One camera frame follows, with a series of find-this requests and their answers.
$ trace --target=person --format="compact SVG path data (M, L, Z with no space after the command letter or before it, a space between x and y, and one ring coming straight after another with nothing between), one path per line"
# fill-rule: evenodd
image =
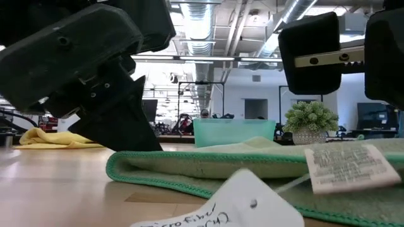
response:
M203 109L201 111L201 118L204 118L204 119L209 118L209 111L207 109Z

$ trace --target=doorway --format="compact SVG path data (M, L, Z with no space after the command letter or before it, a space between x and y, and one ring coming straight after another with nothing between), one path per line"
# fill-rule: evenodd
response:
M267 99L245 99L244 101L245 119L257 119L257 117L268 119Z

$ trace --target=ceiling light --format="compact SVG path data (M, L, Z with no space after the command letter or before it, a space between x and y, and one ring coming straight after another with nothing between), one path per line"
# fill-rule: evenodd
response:
M184 56L181 60L189 61L234 61L234 57L200 57L200 56Z
M132 59L140 60L172 60L172 56L160 56L160 55L132 55Z
M242 57L241 61L245 61L245 62L282 62L282 59Z

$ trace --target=potted plant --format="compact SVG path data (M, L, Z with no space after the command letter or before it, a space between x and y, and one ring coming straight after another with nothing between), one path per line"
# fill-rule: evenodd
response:
M293 133L295 145L325 143L326 131L338 130L338 116L321 102L293 104L285 114L287 121L283 130Z

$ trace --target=teal plastic bin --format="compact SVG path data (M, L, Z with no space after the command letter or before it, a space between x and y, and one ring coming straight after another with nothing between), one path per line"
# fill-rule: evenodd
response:
M256 136L273 140L274 120L194 119L195 145L206 146L244 142Z

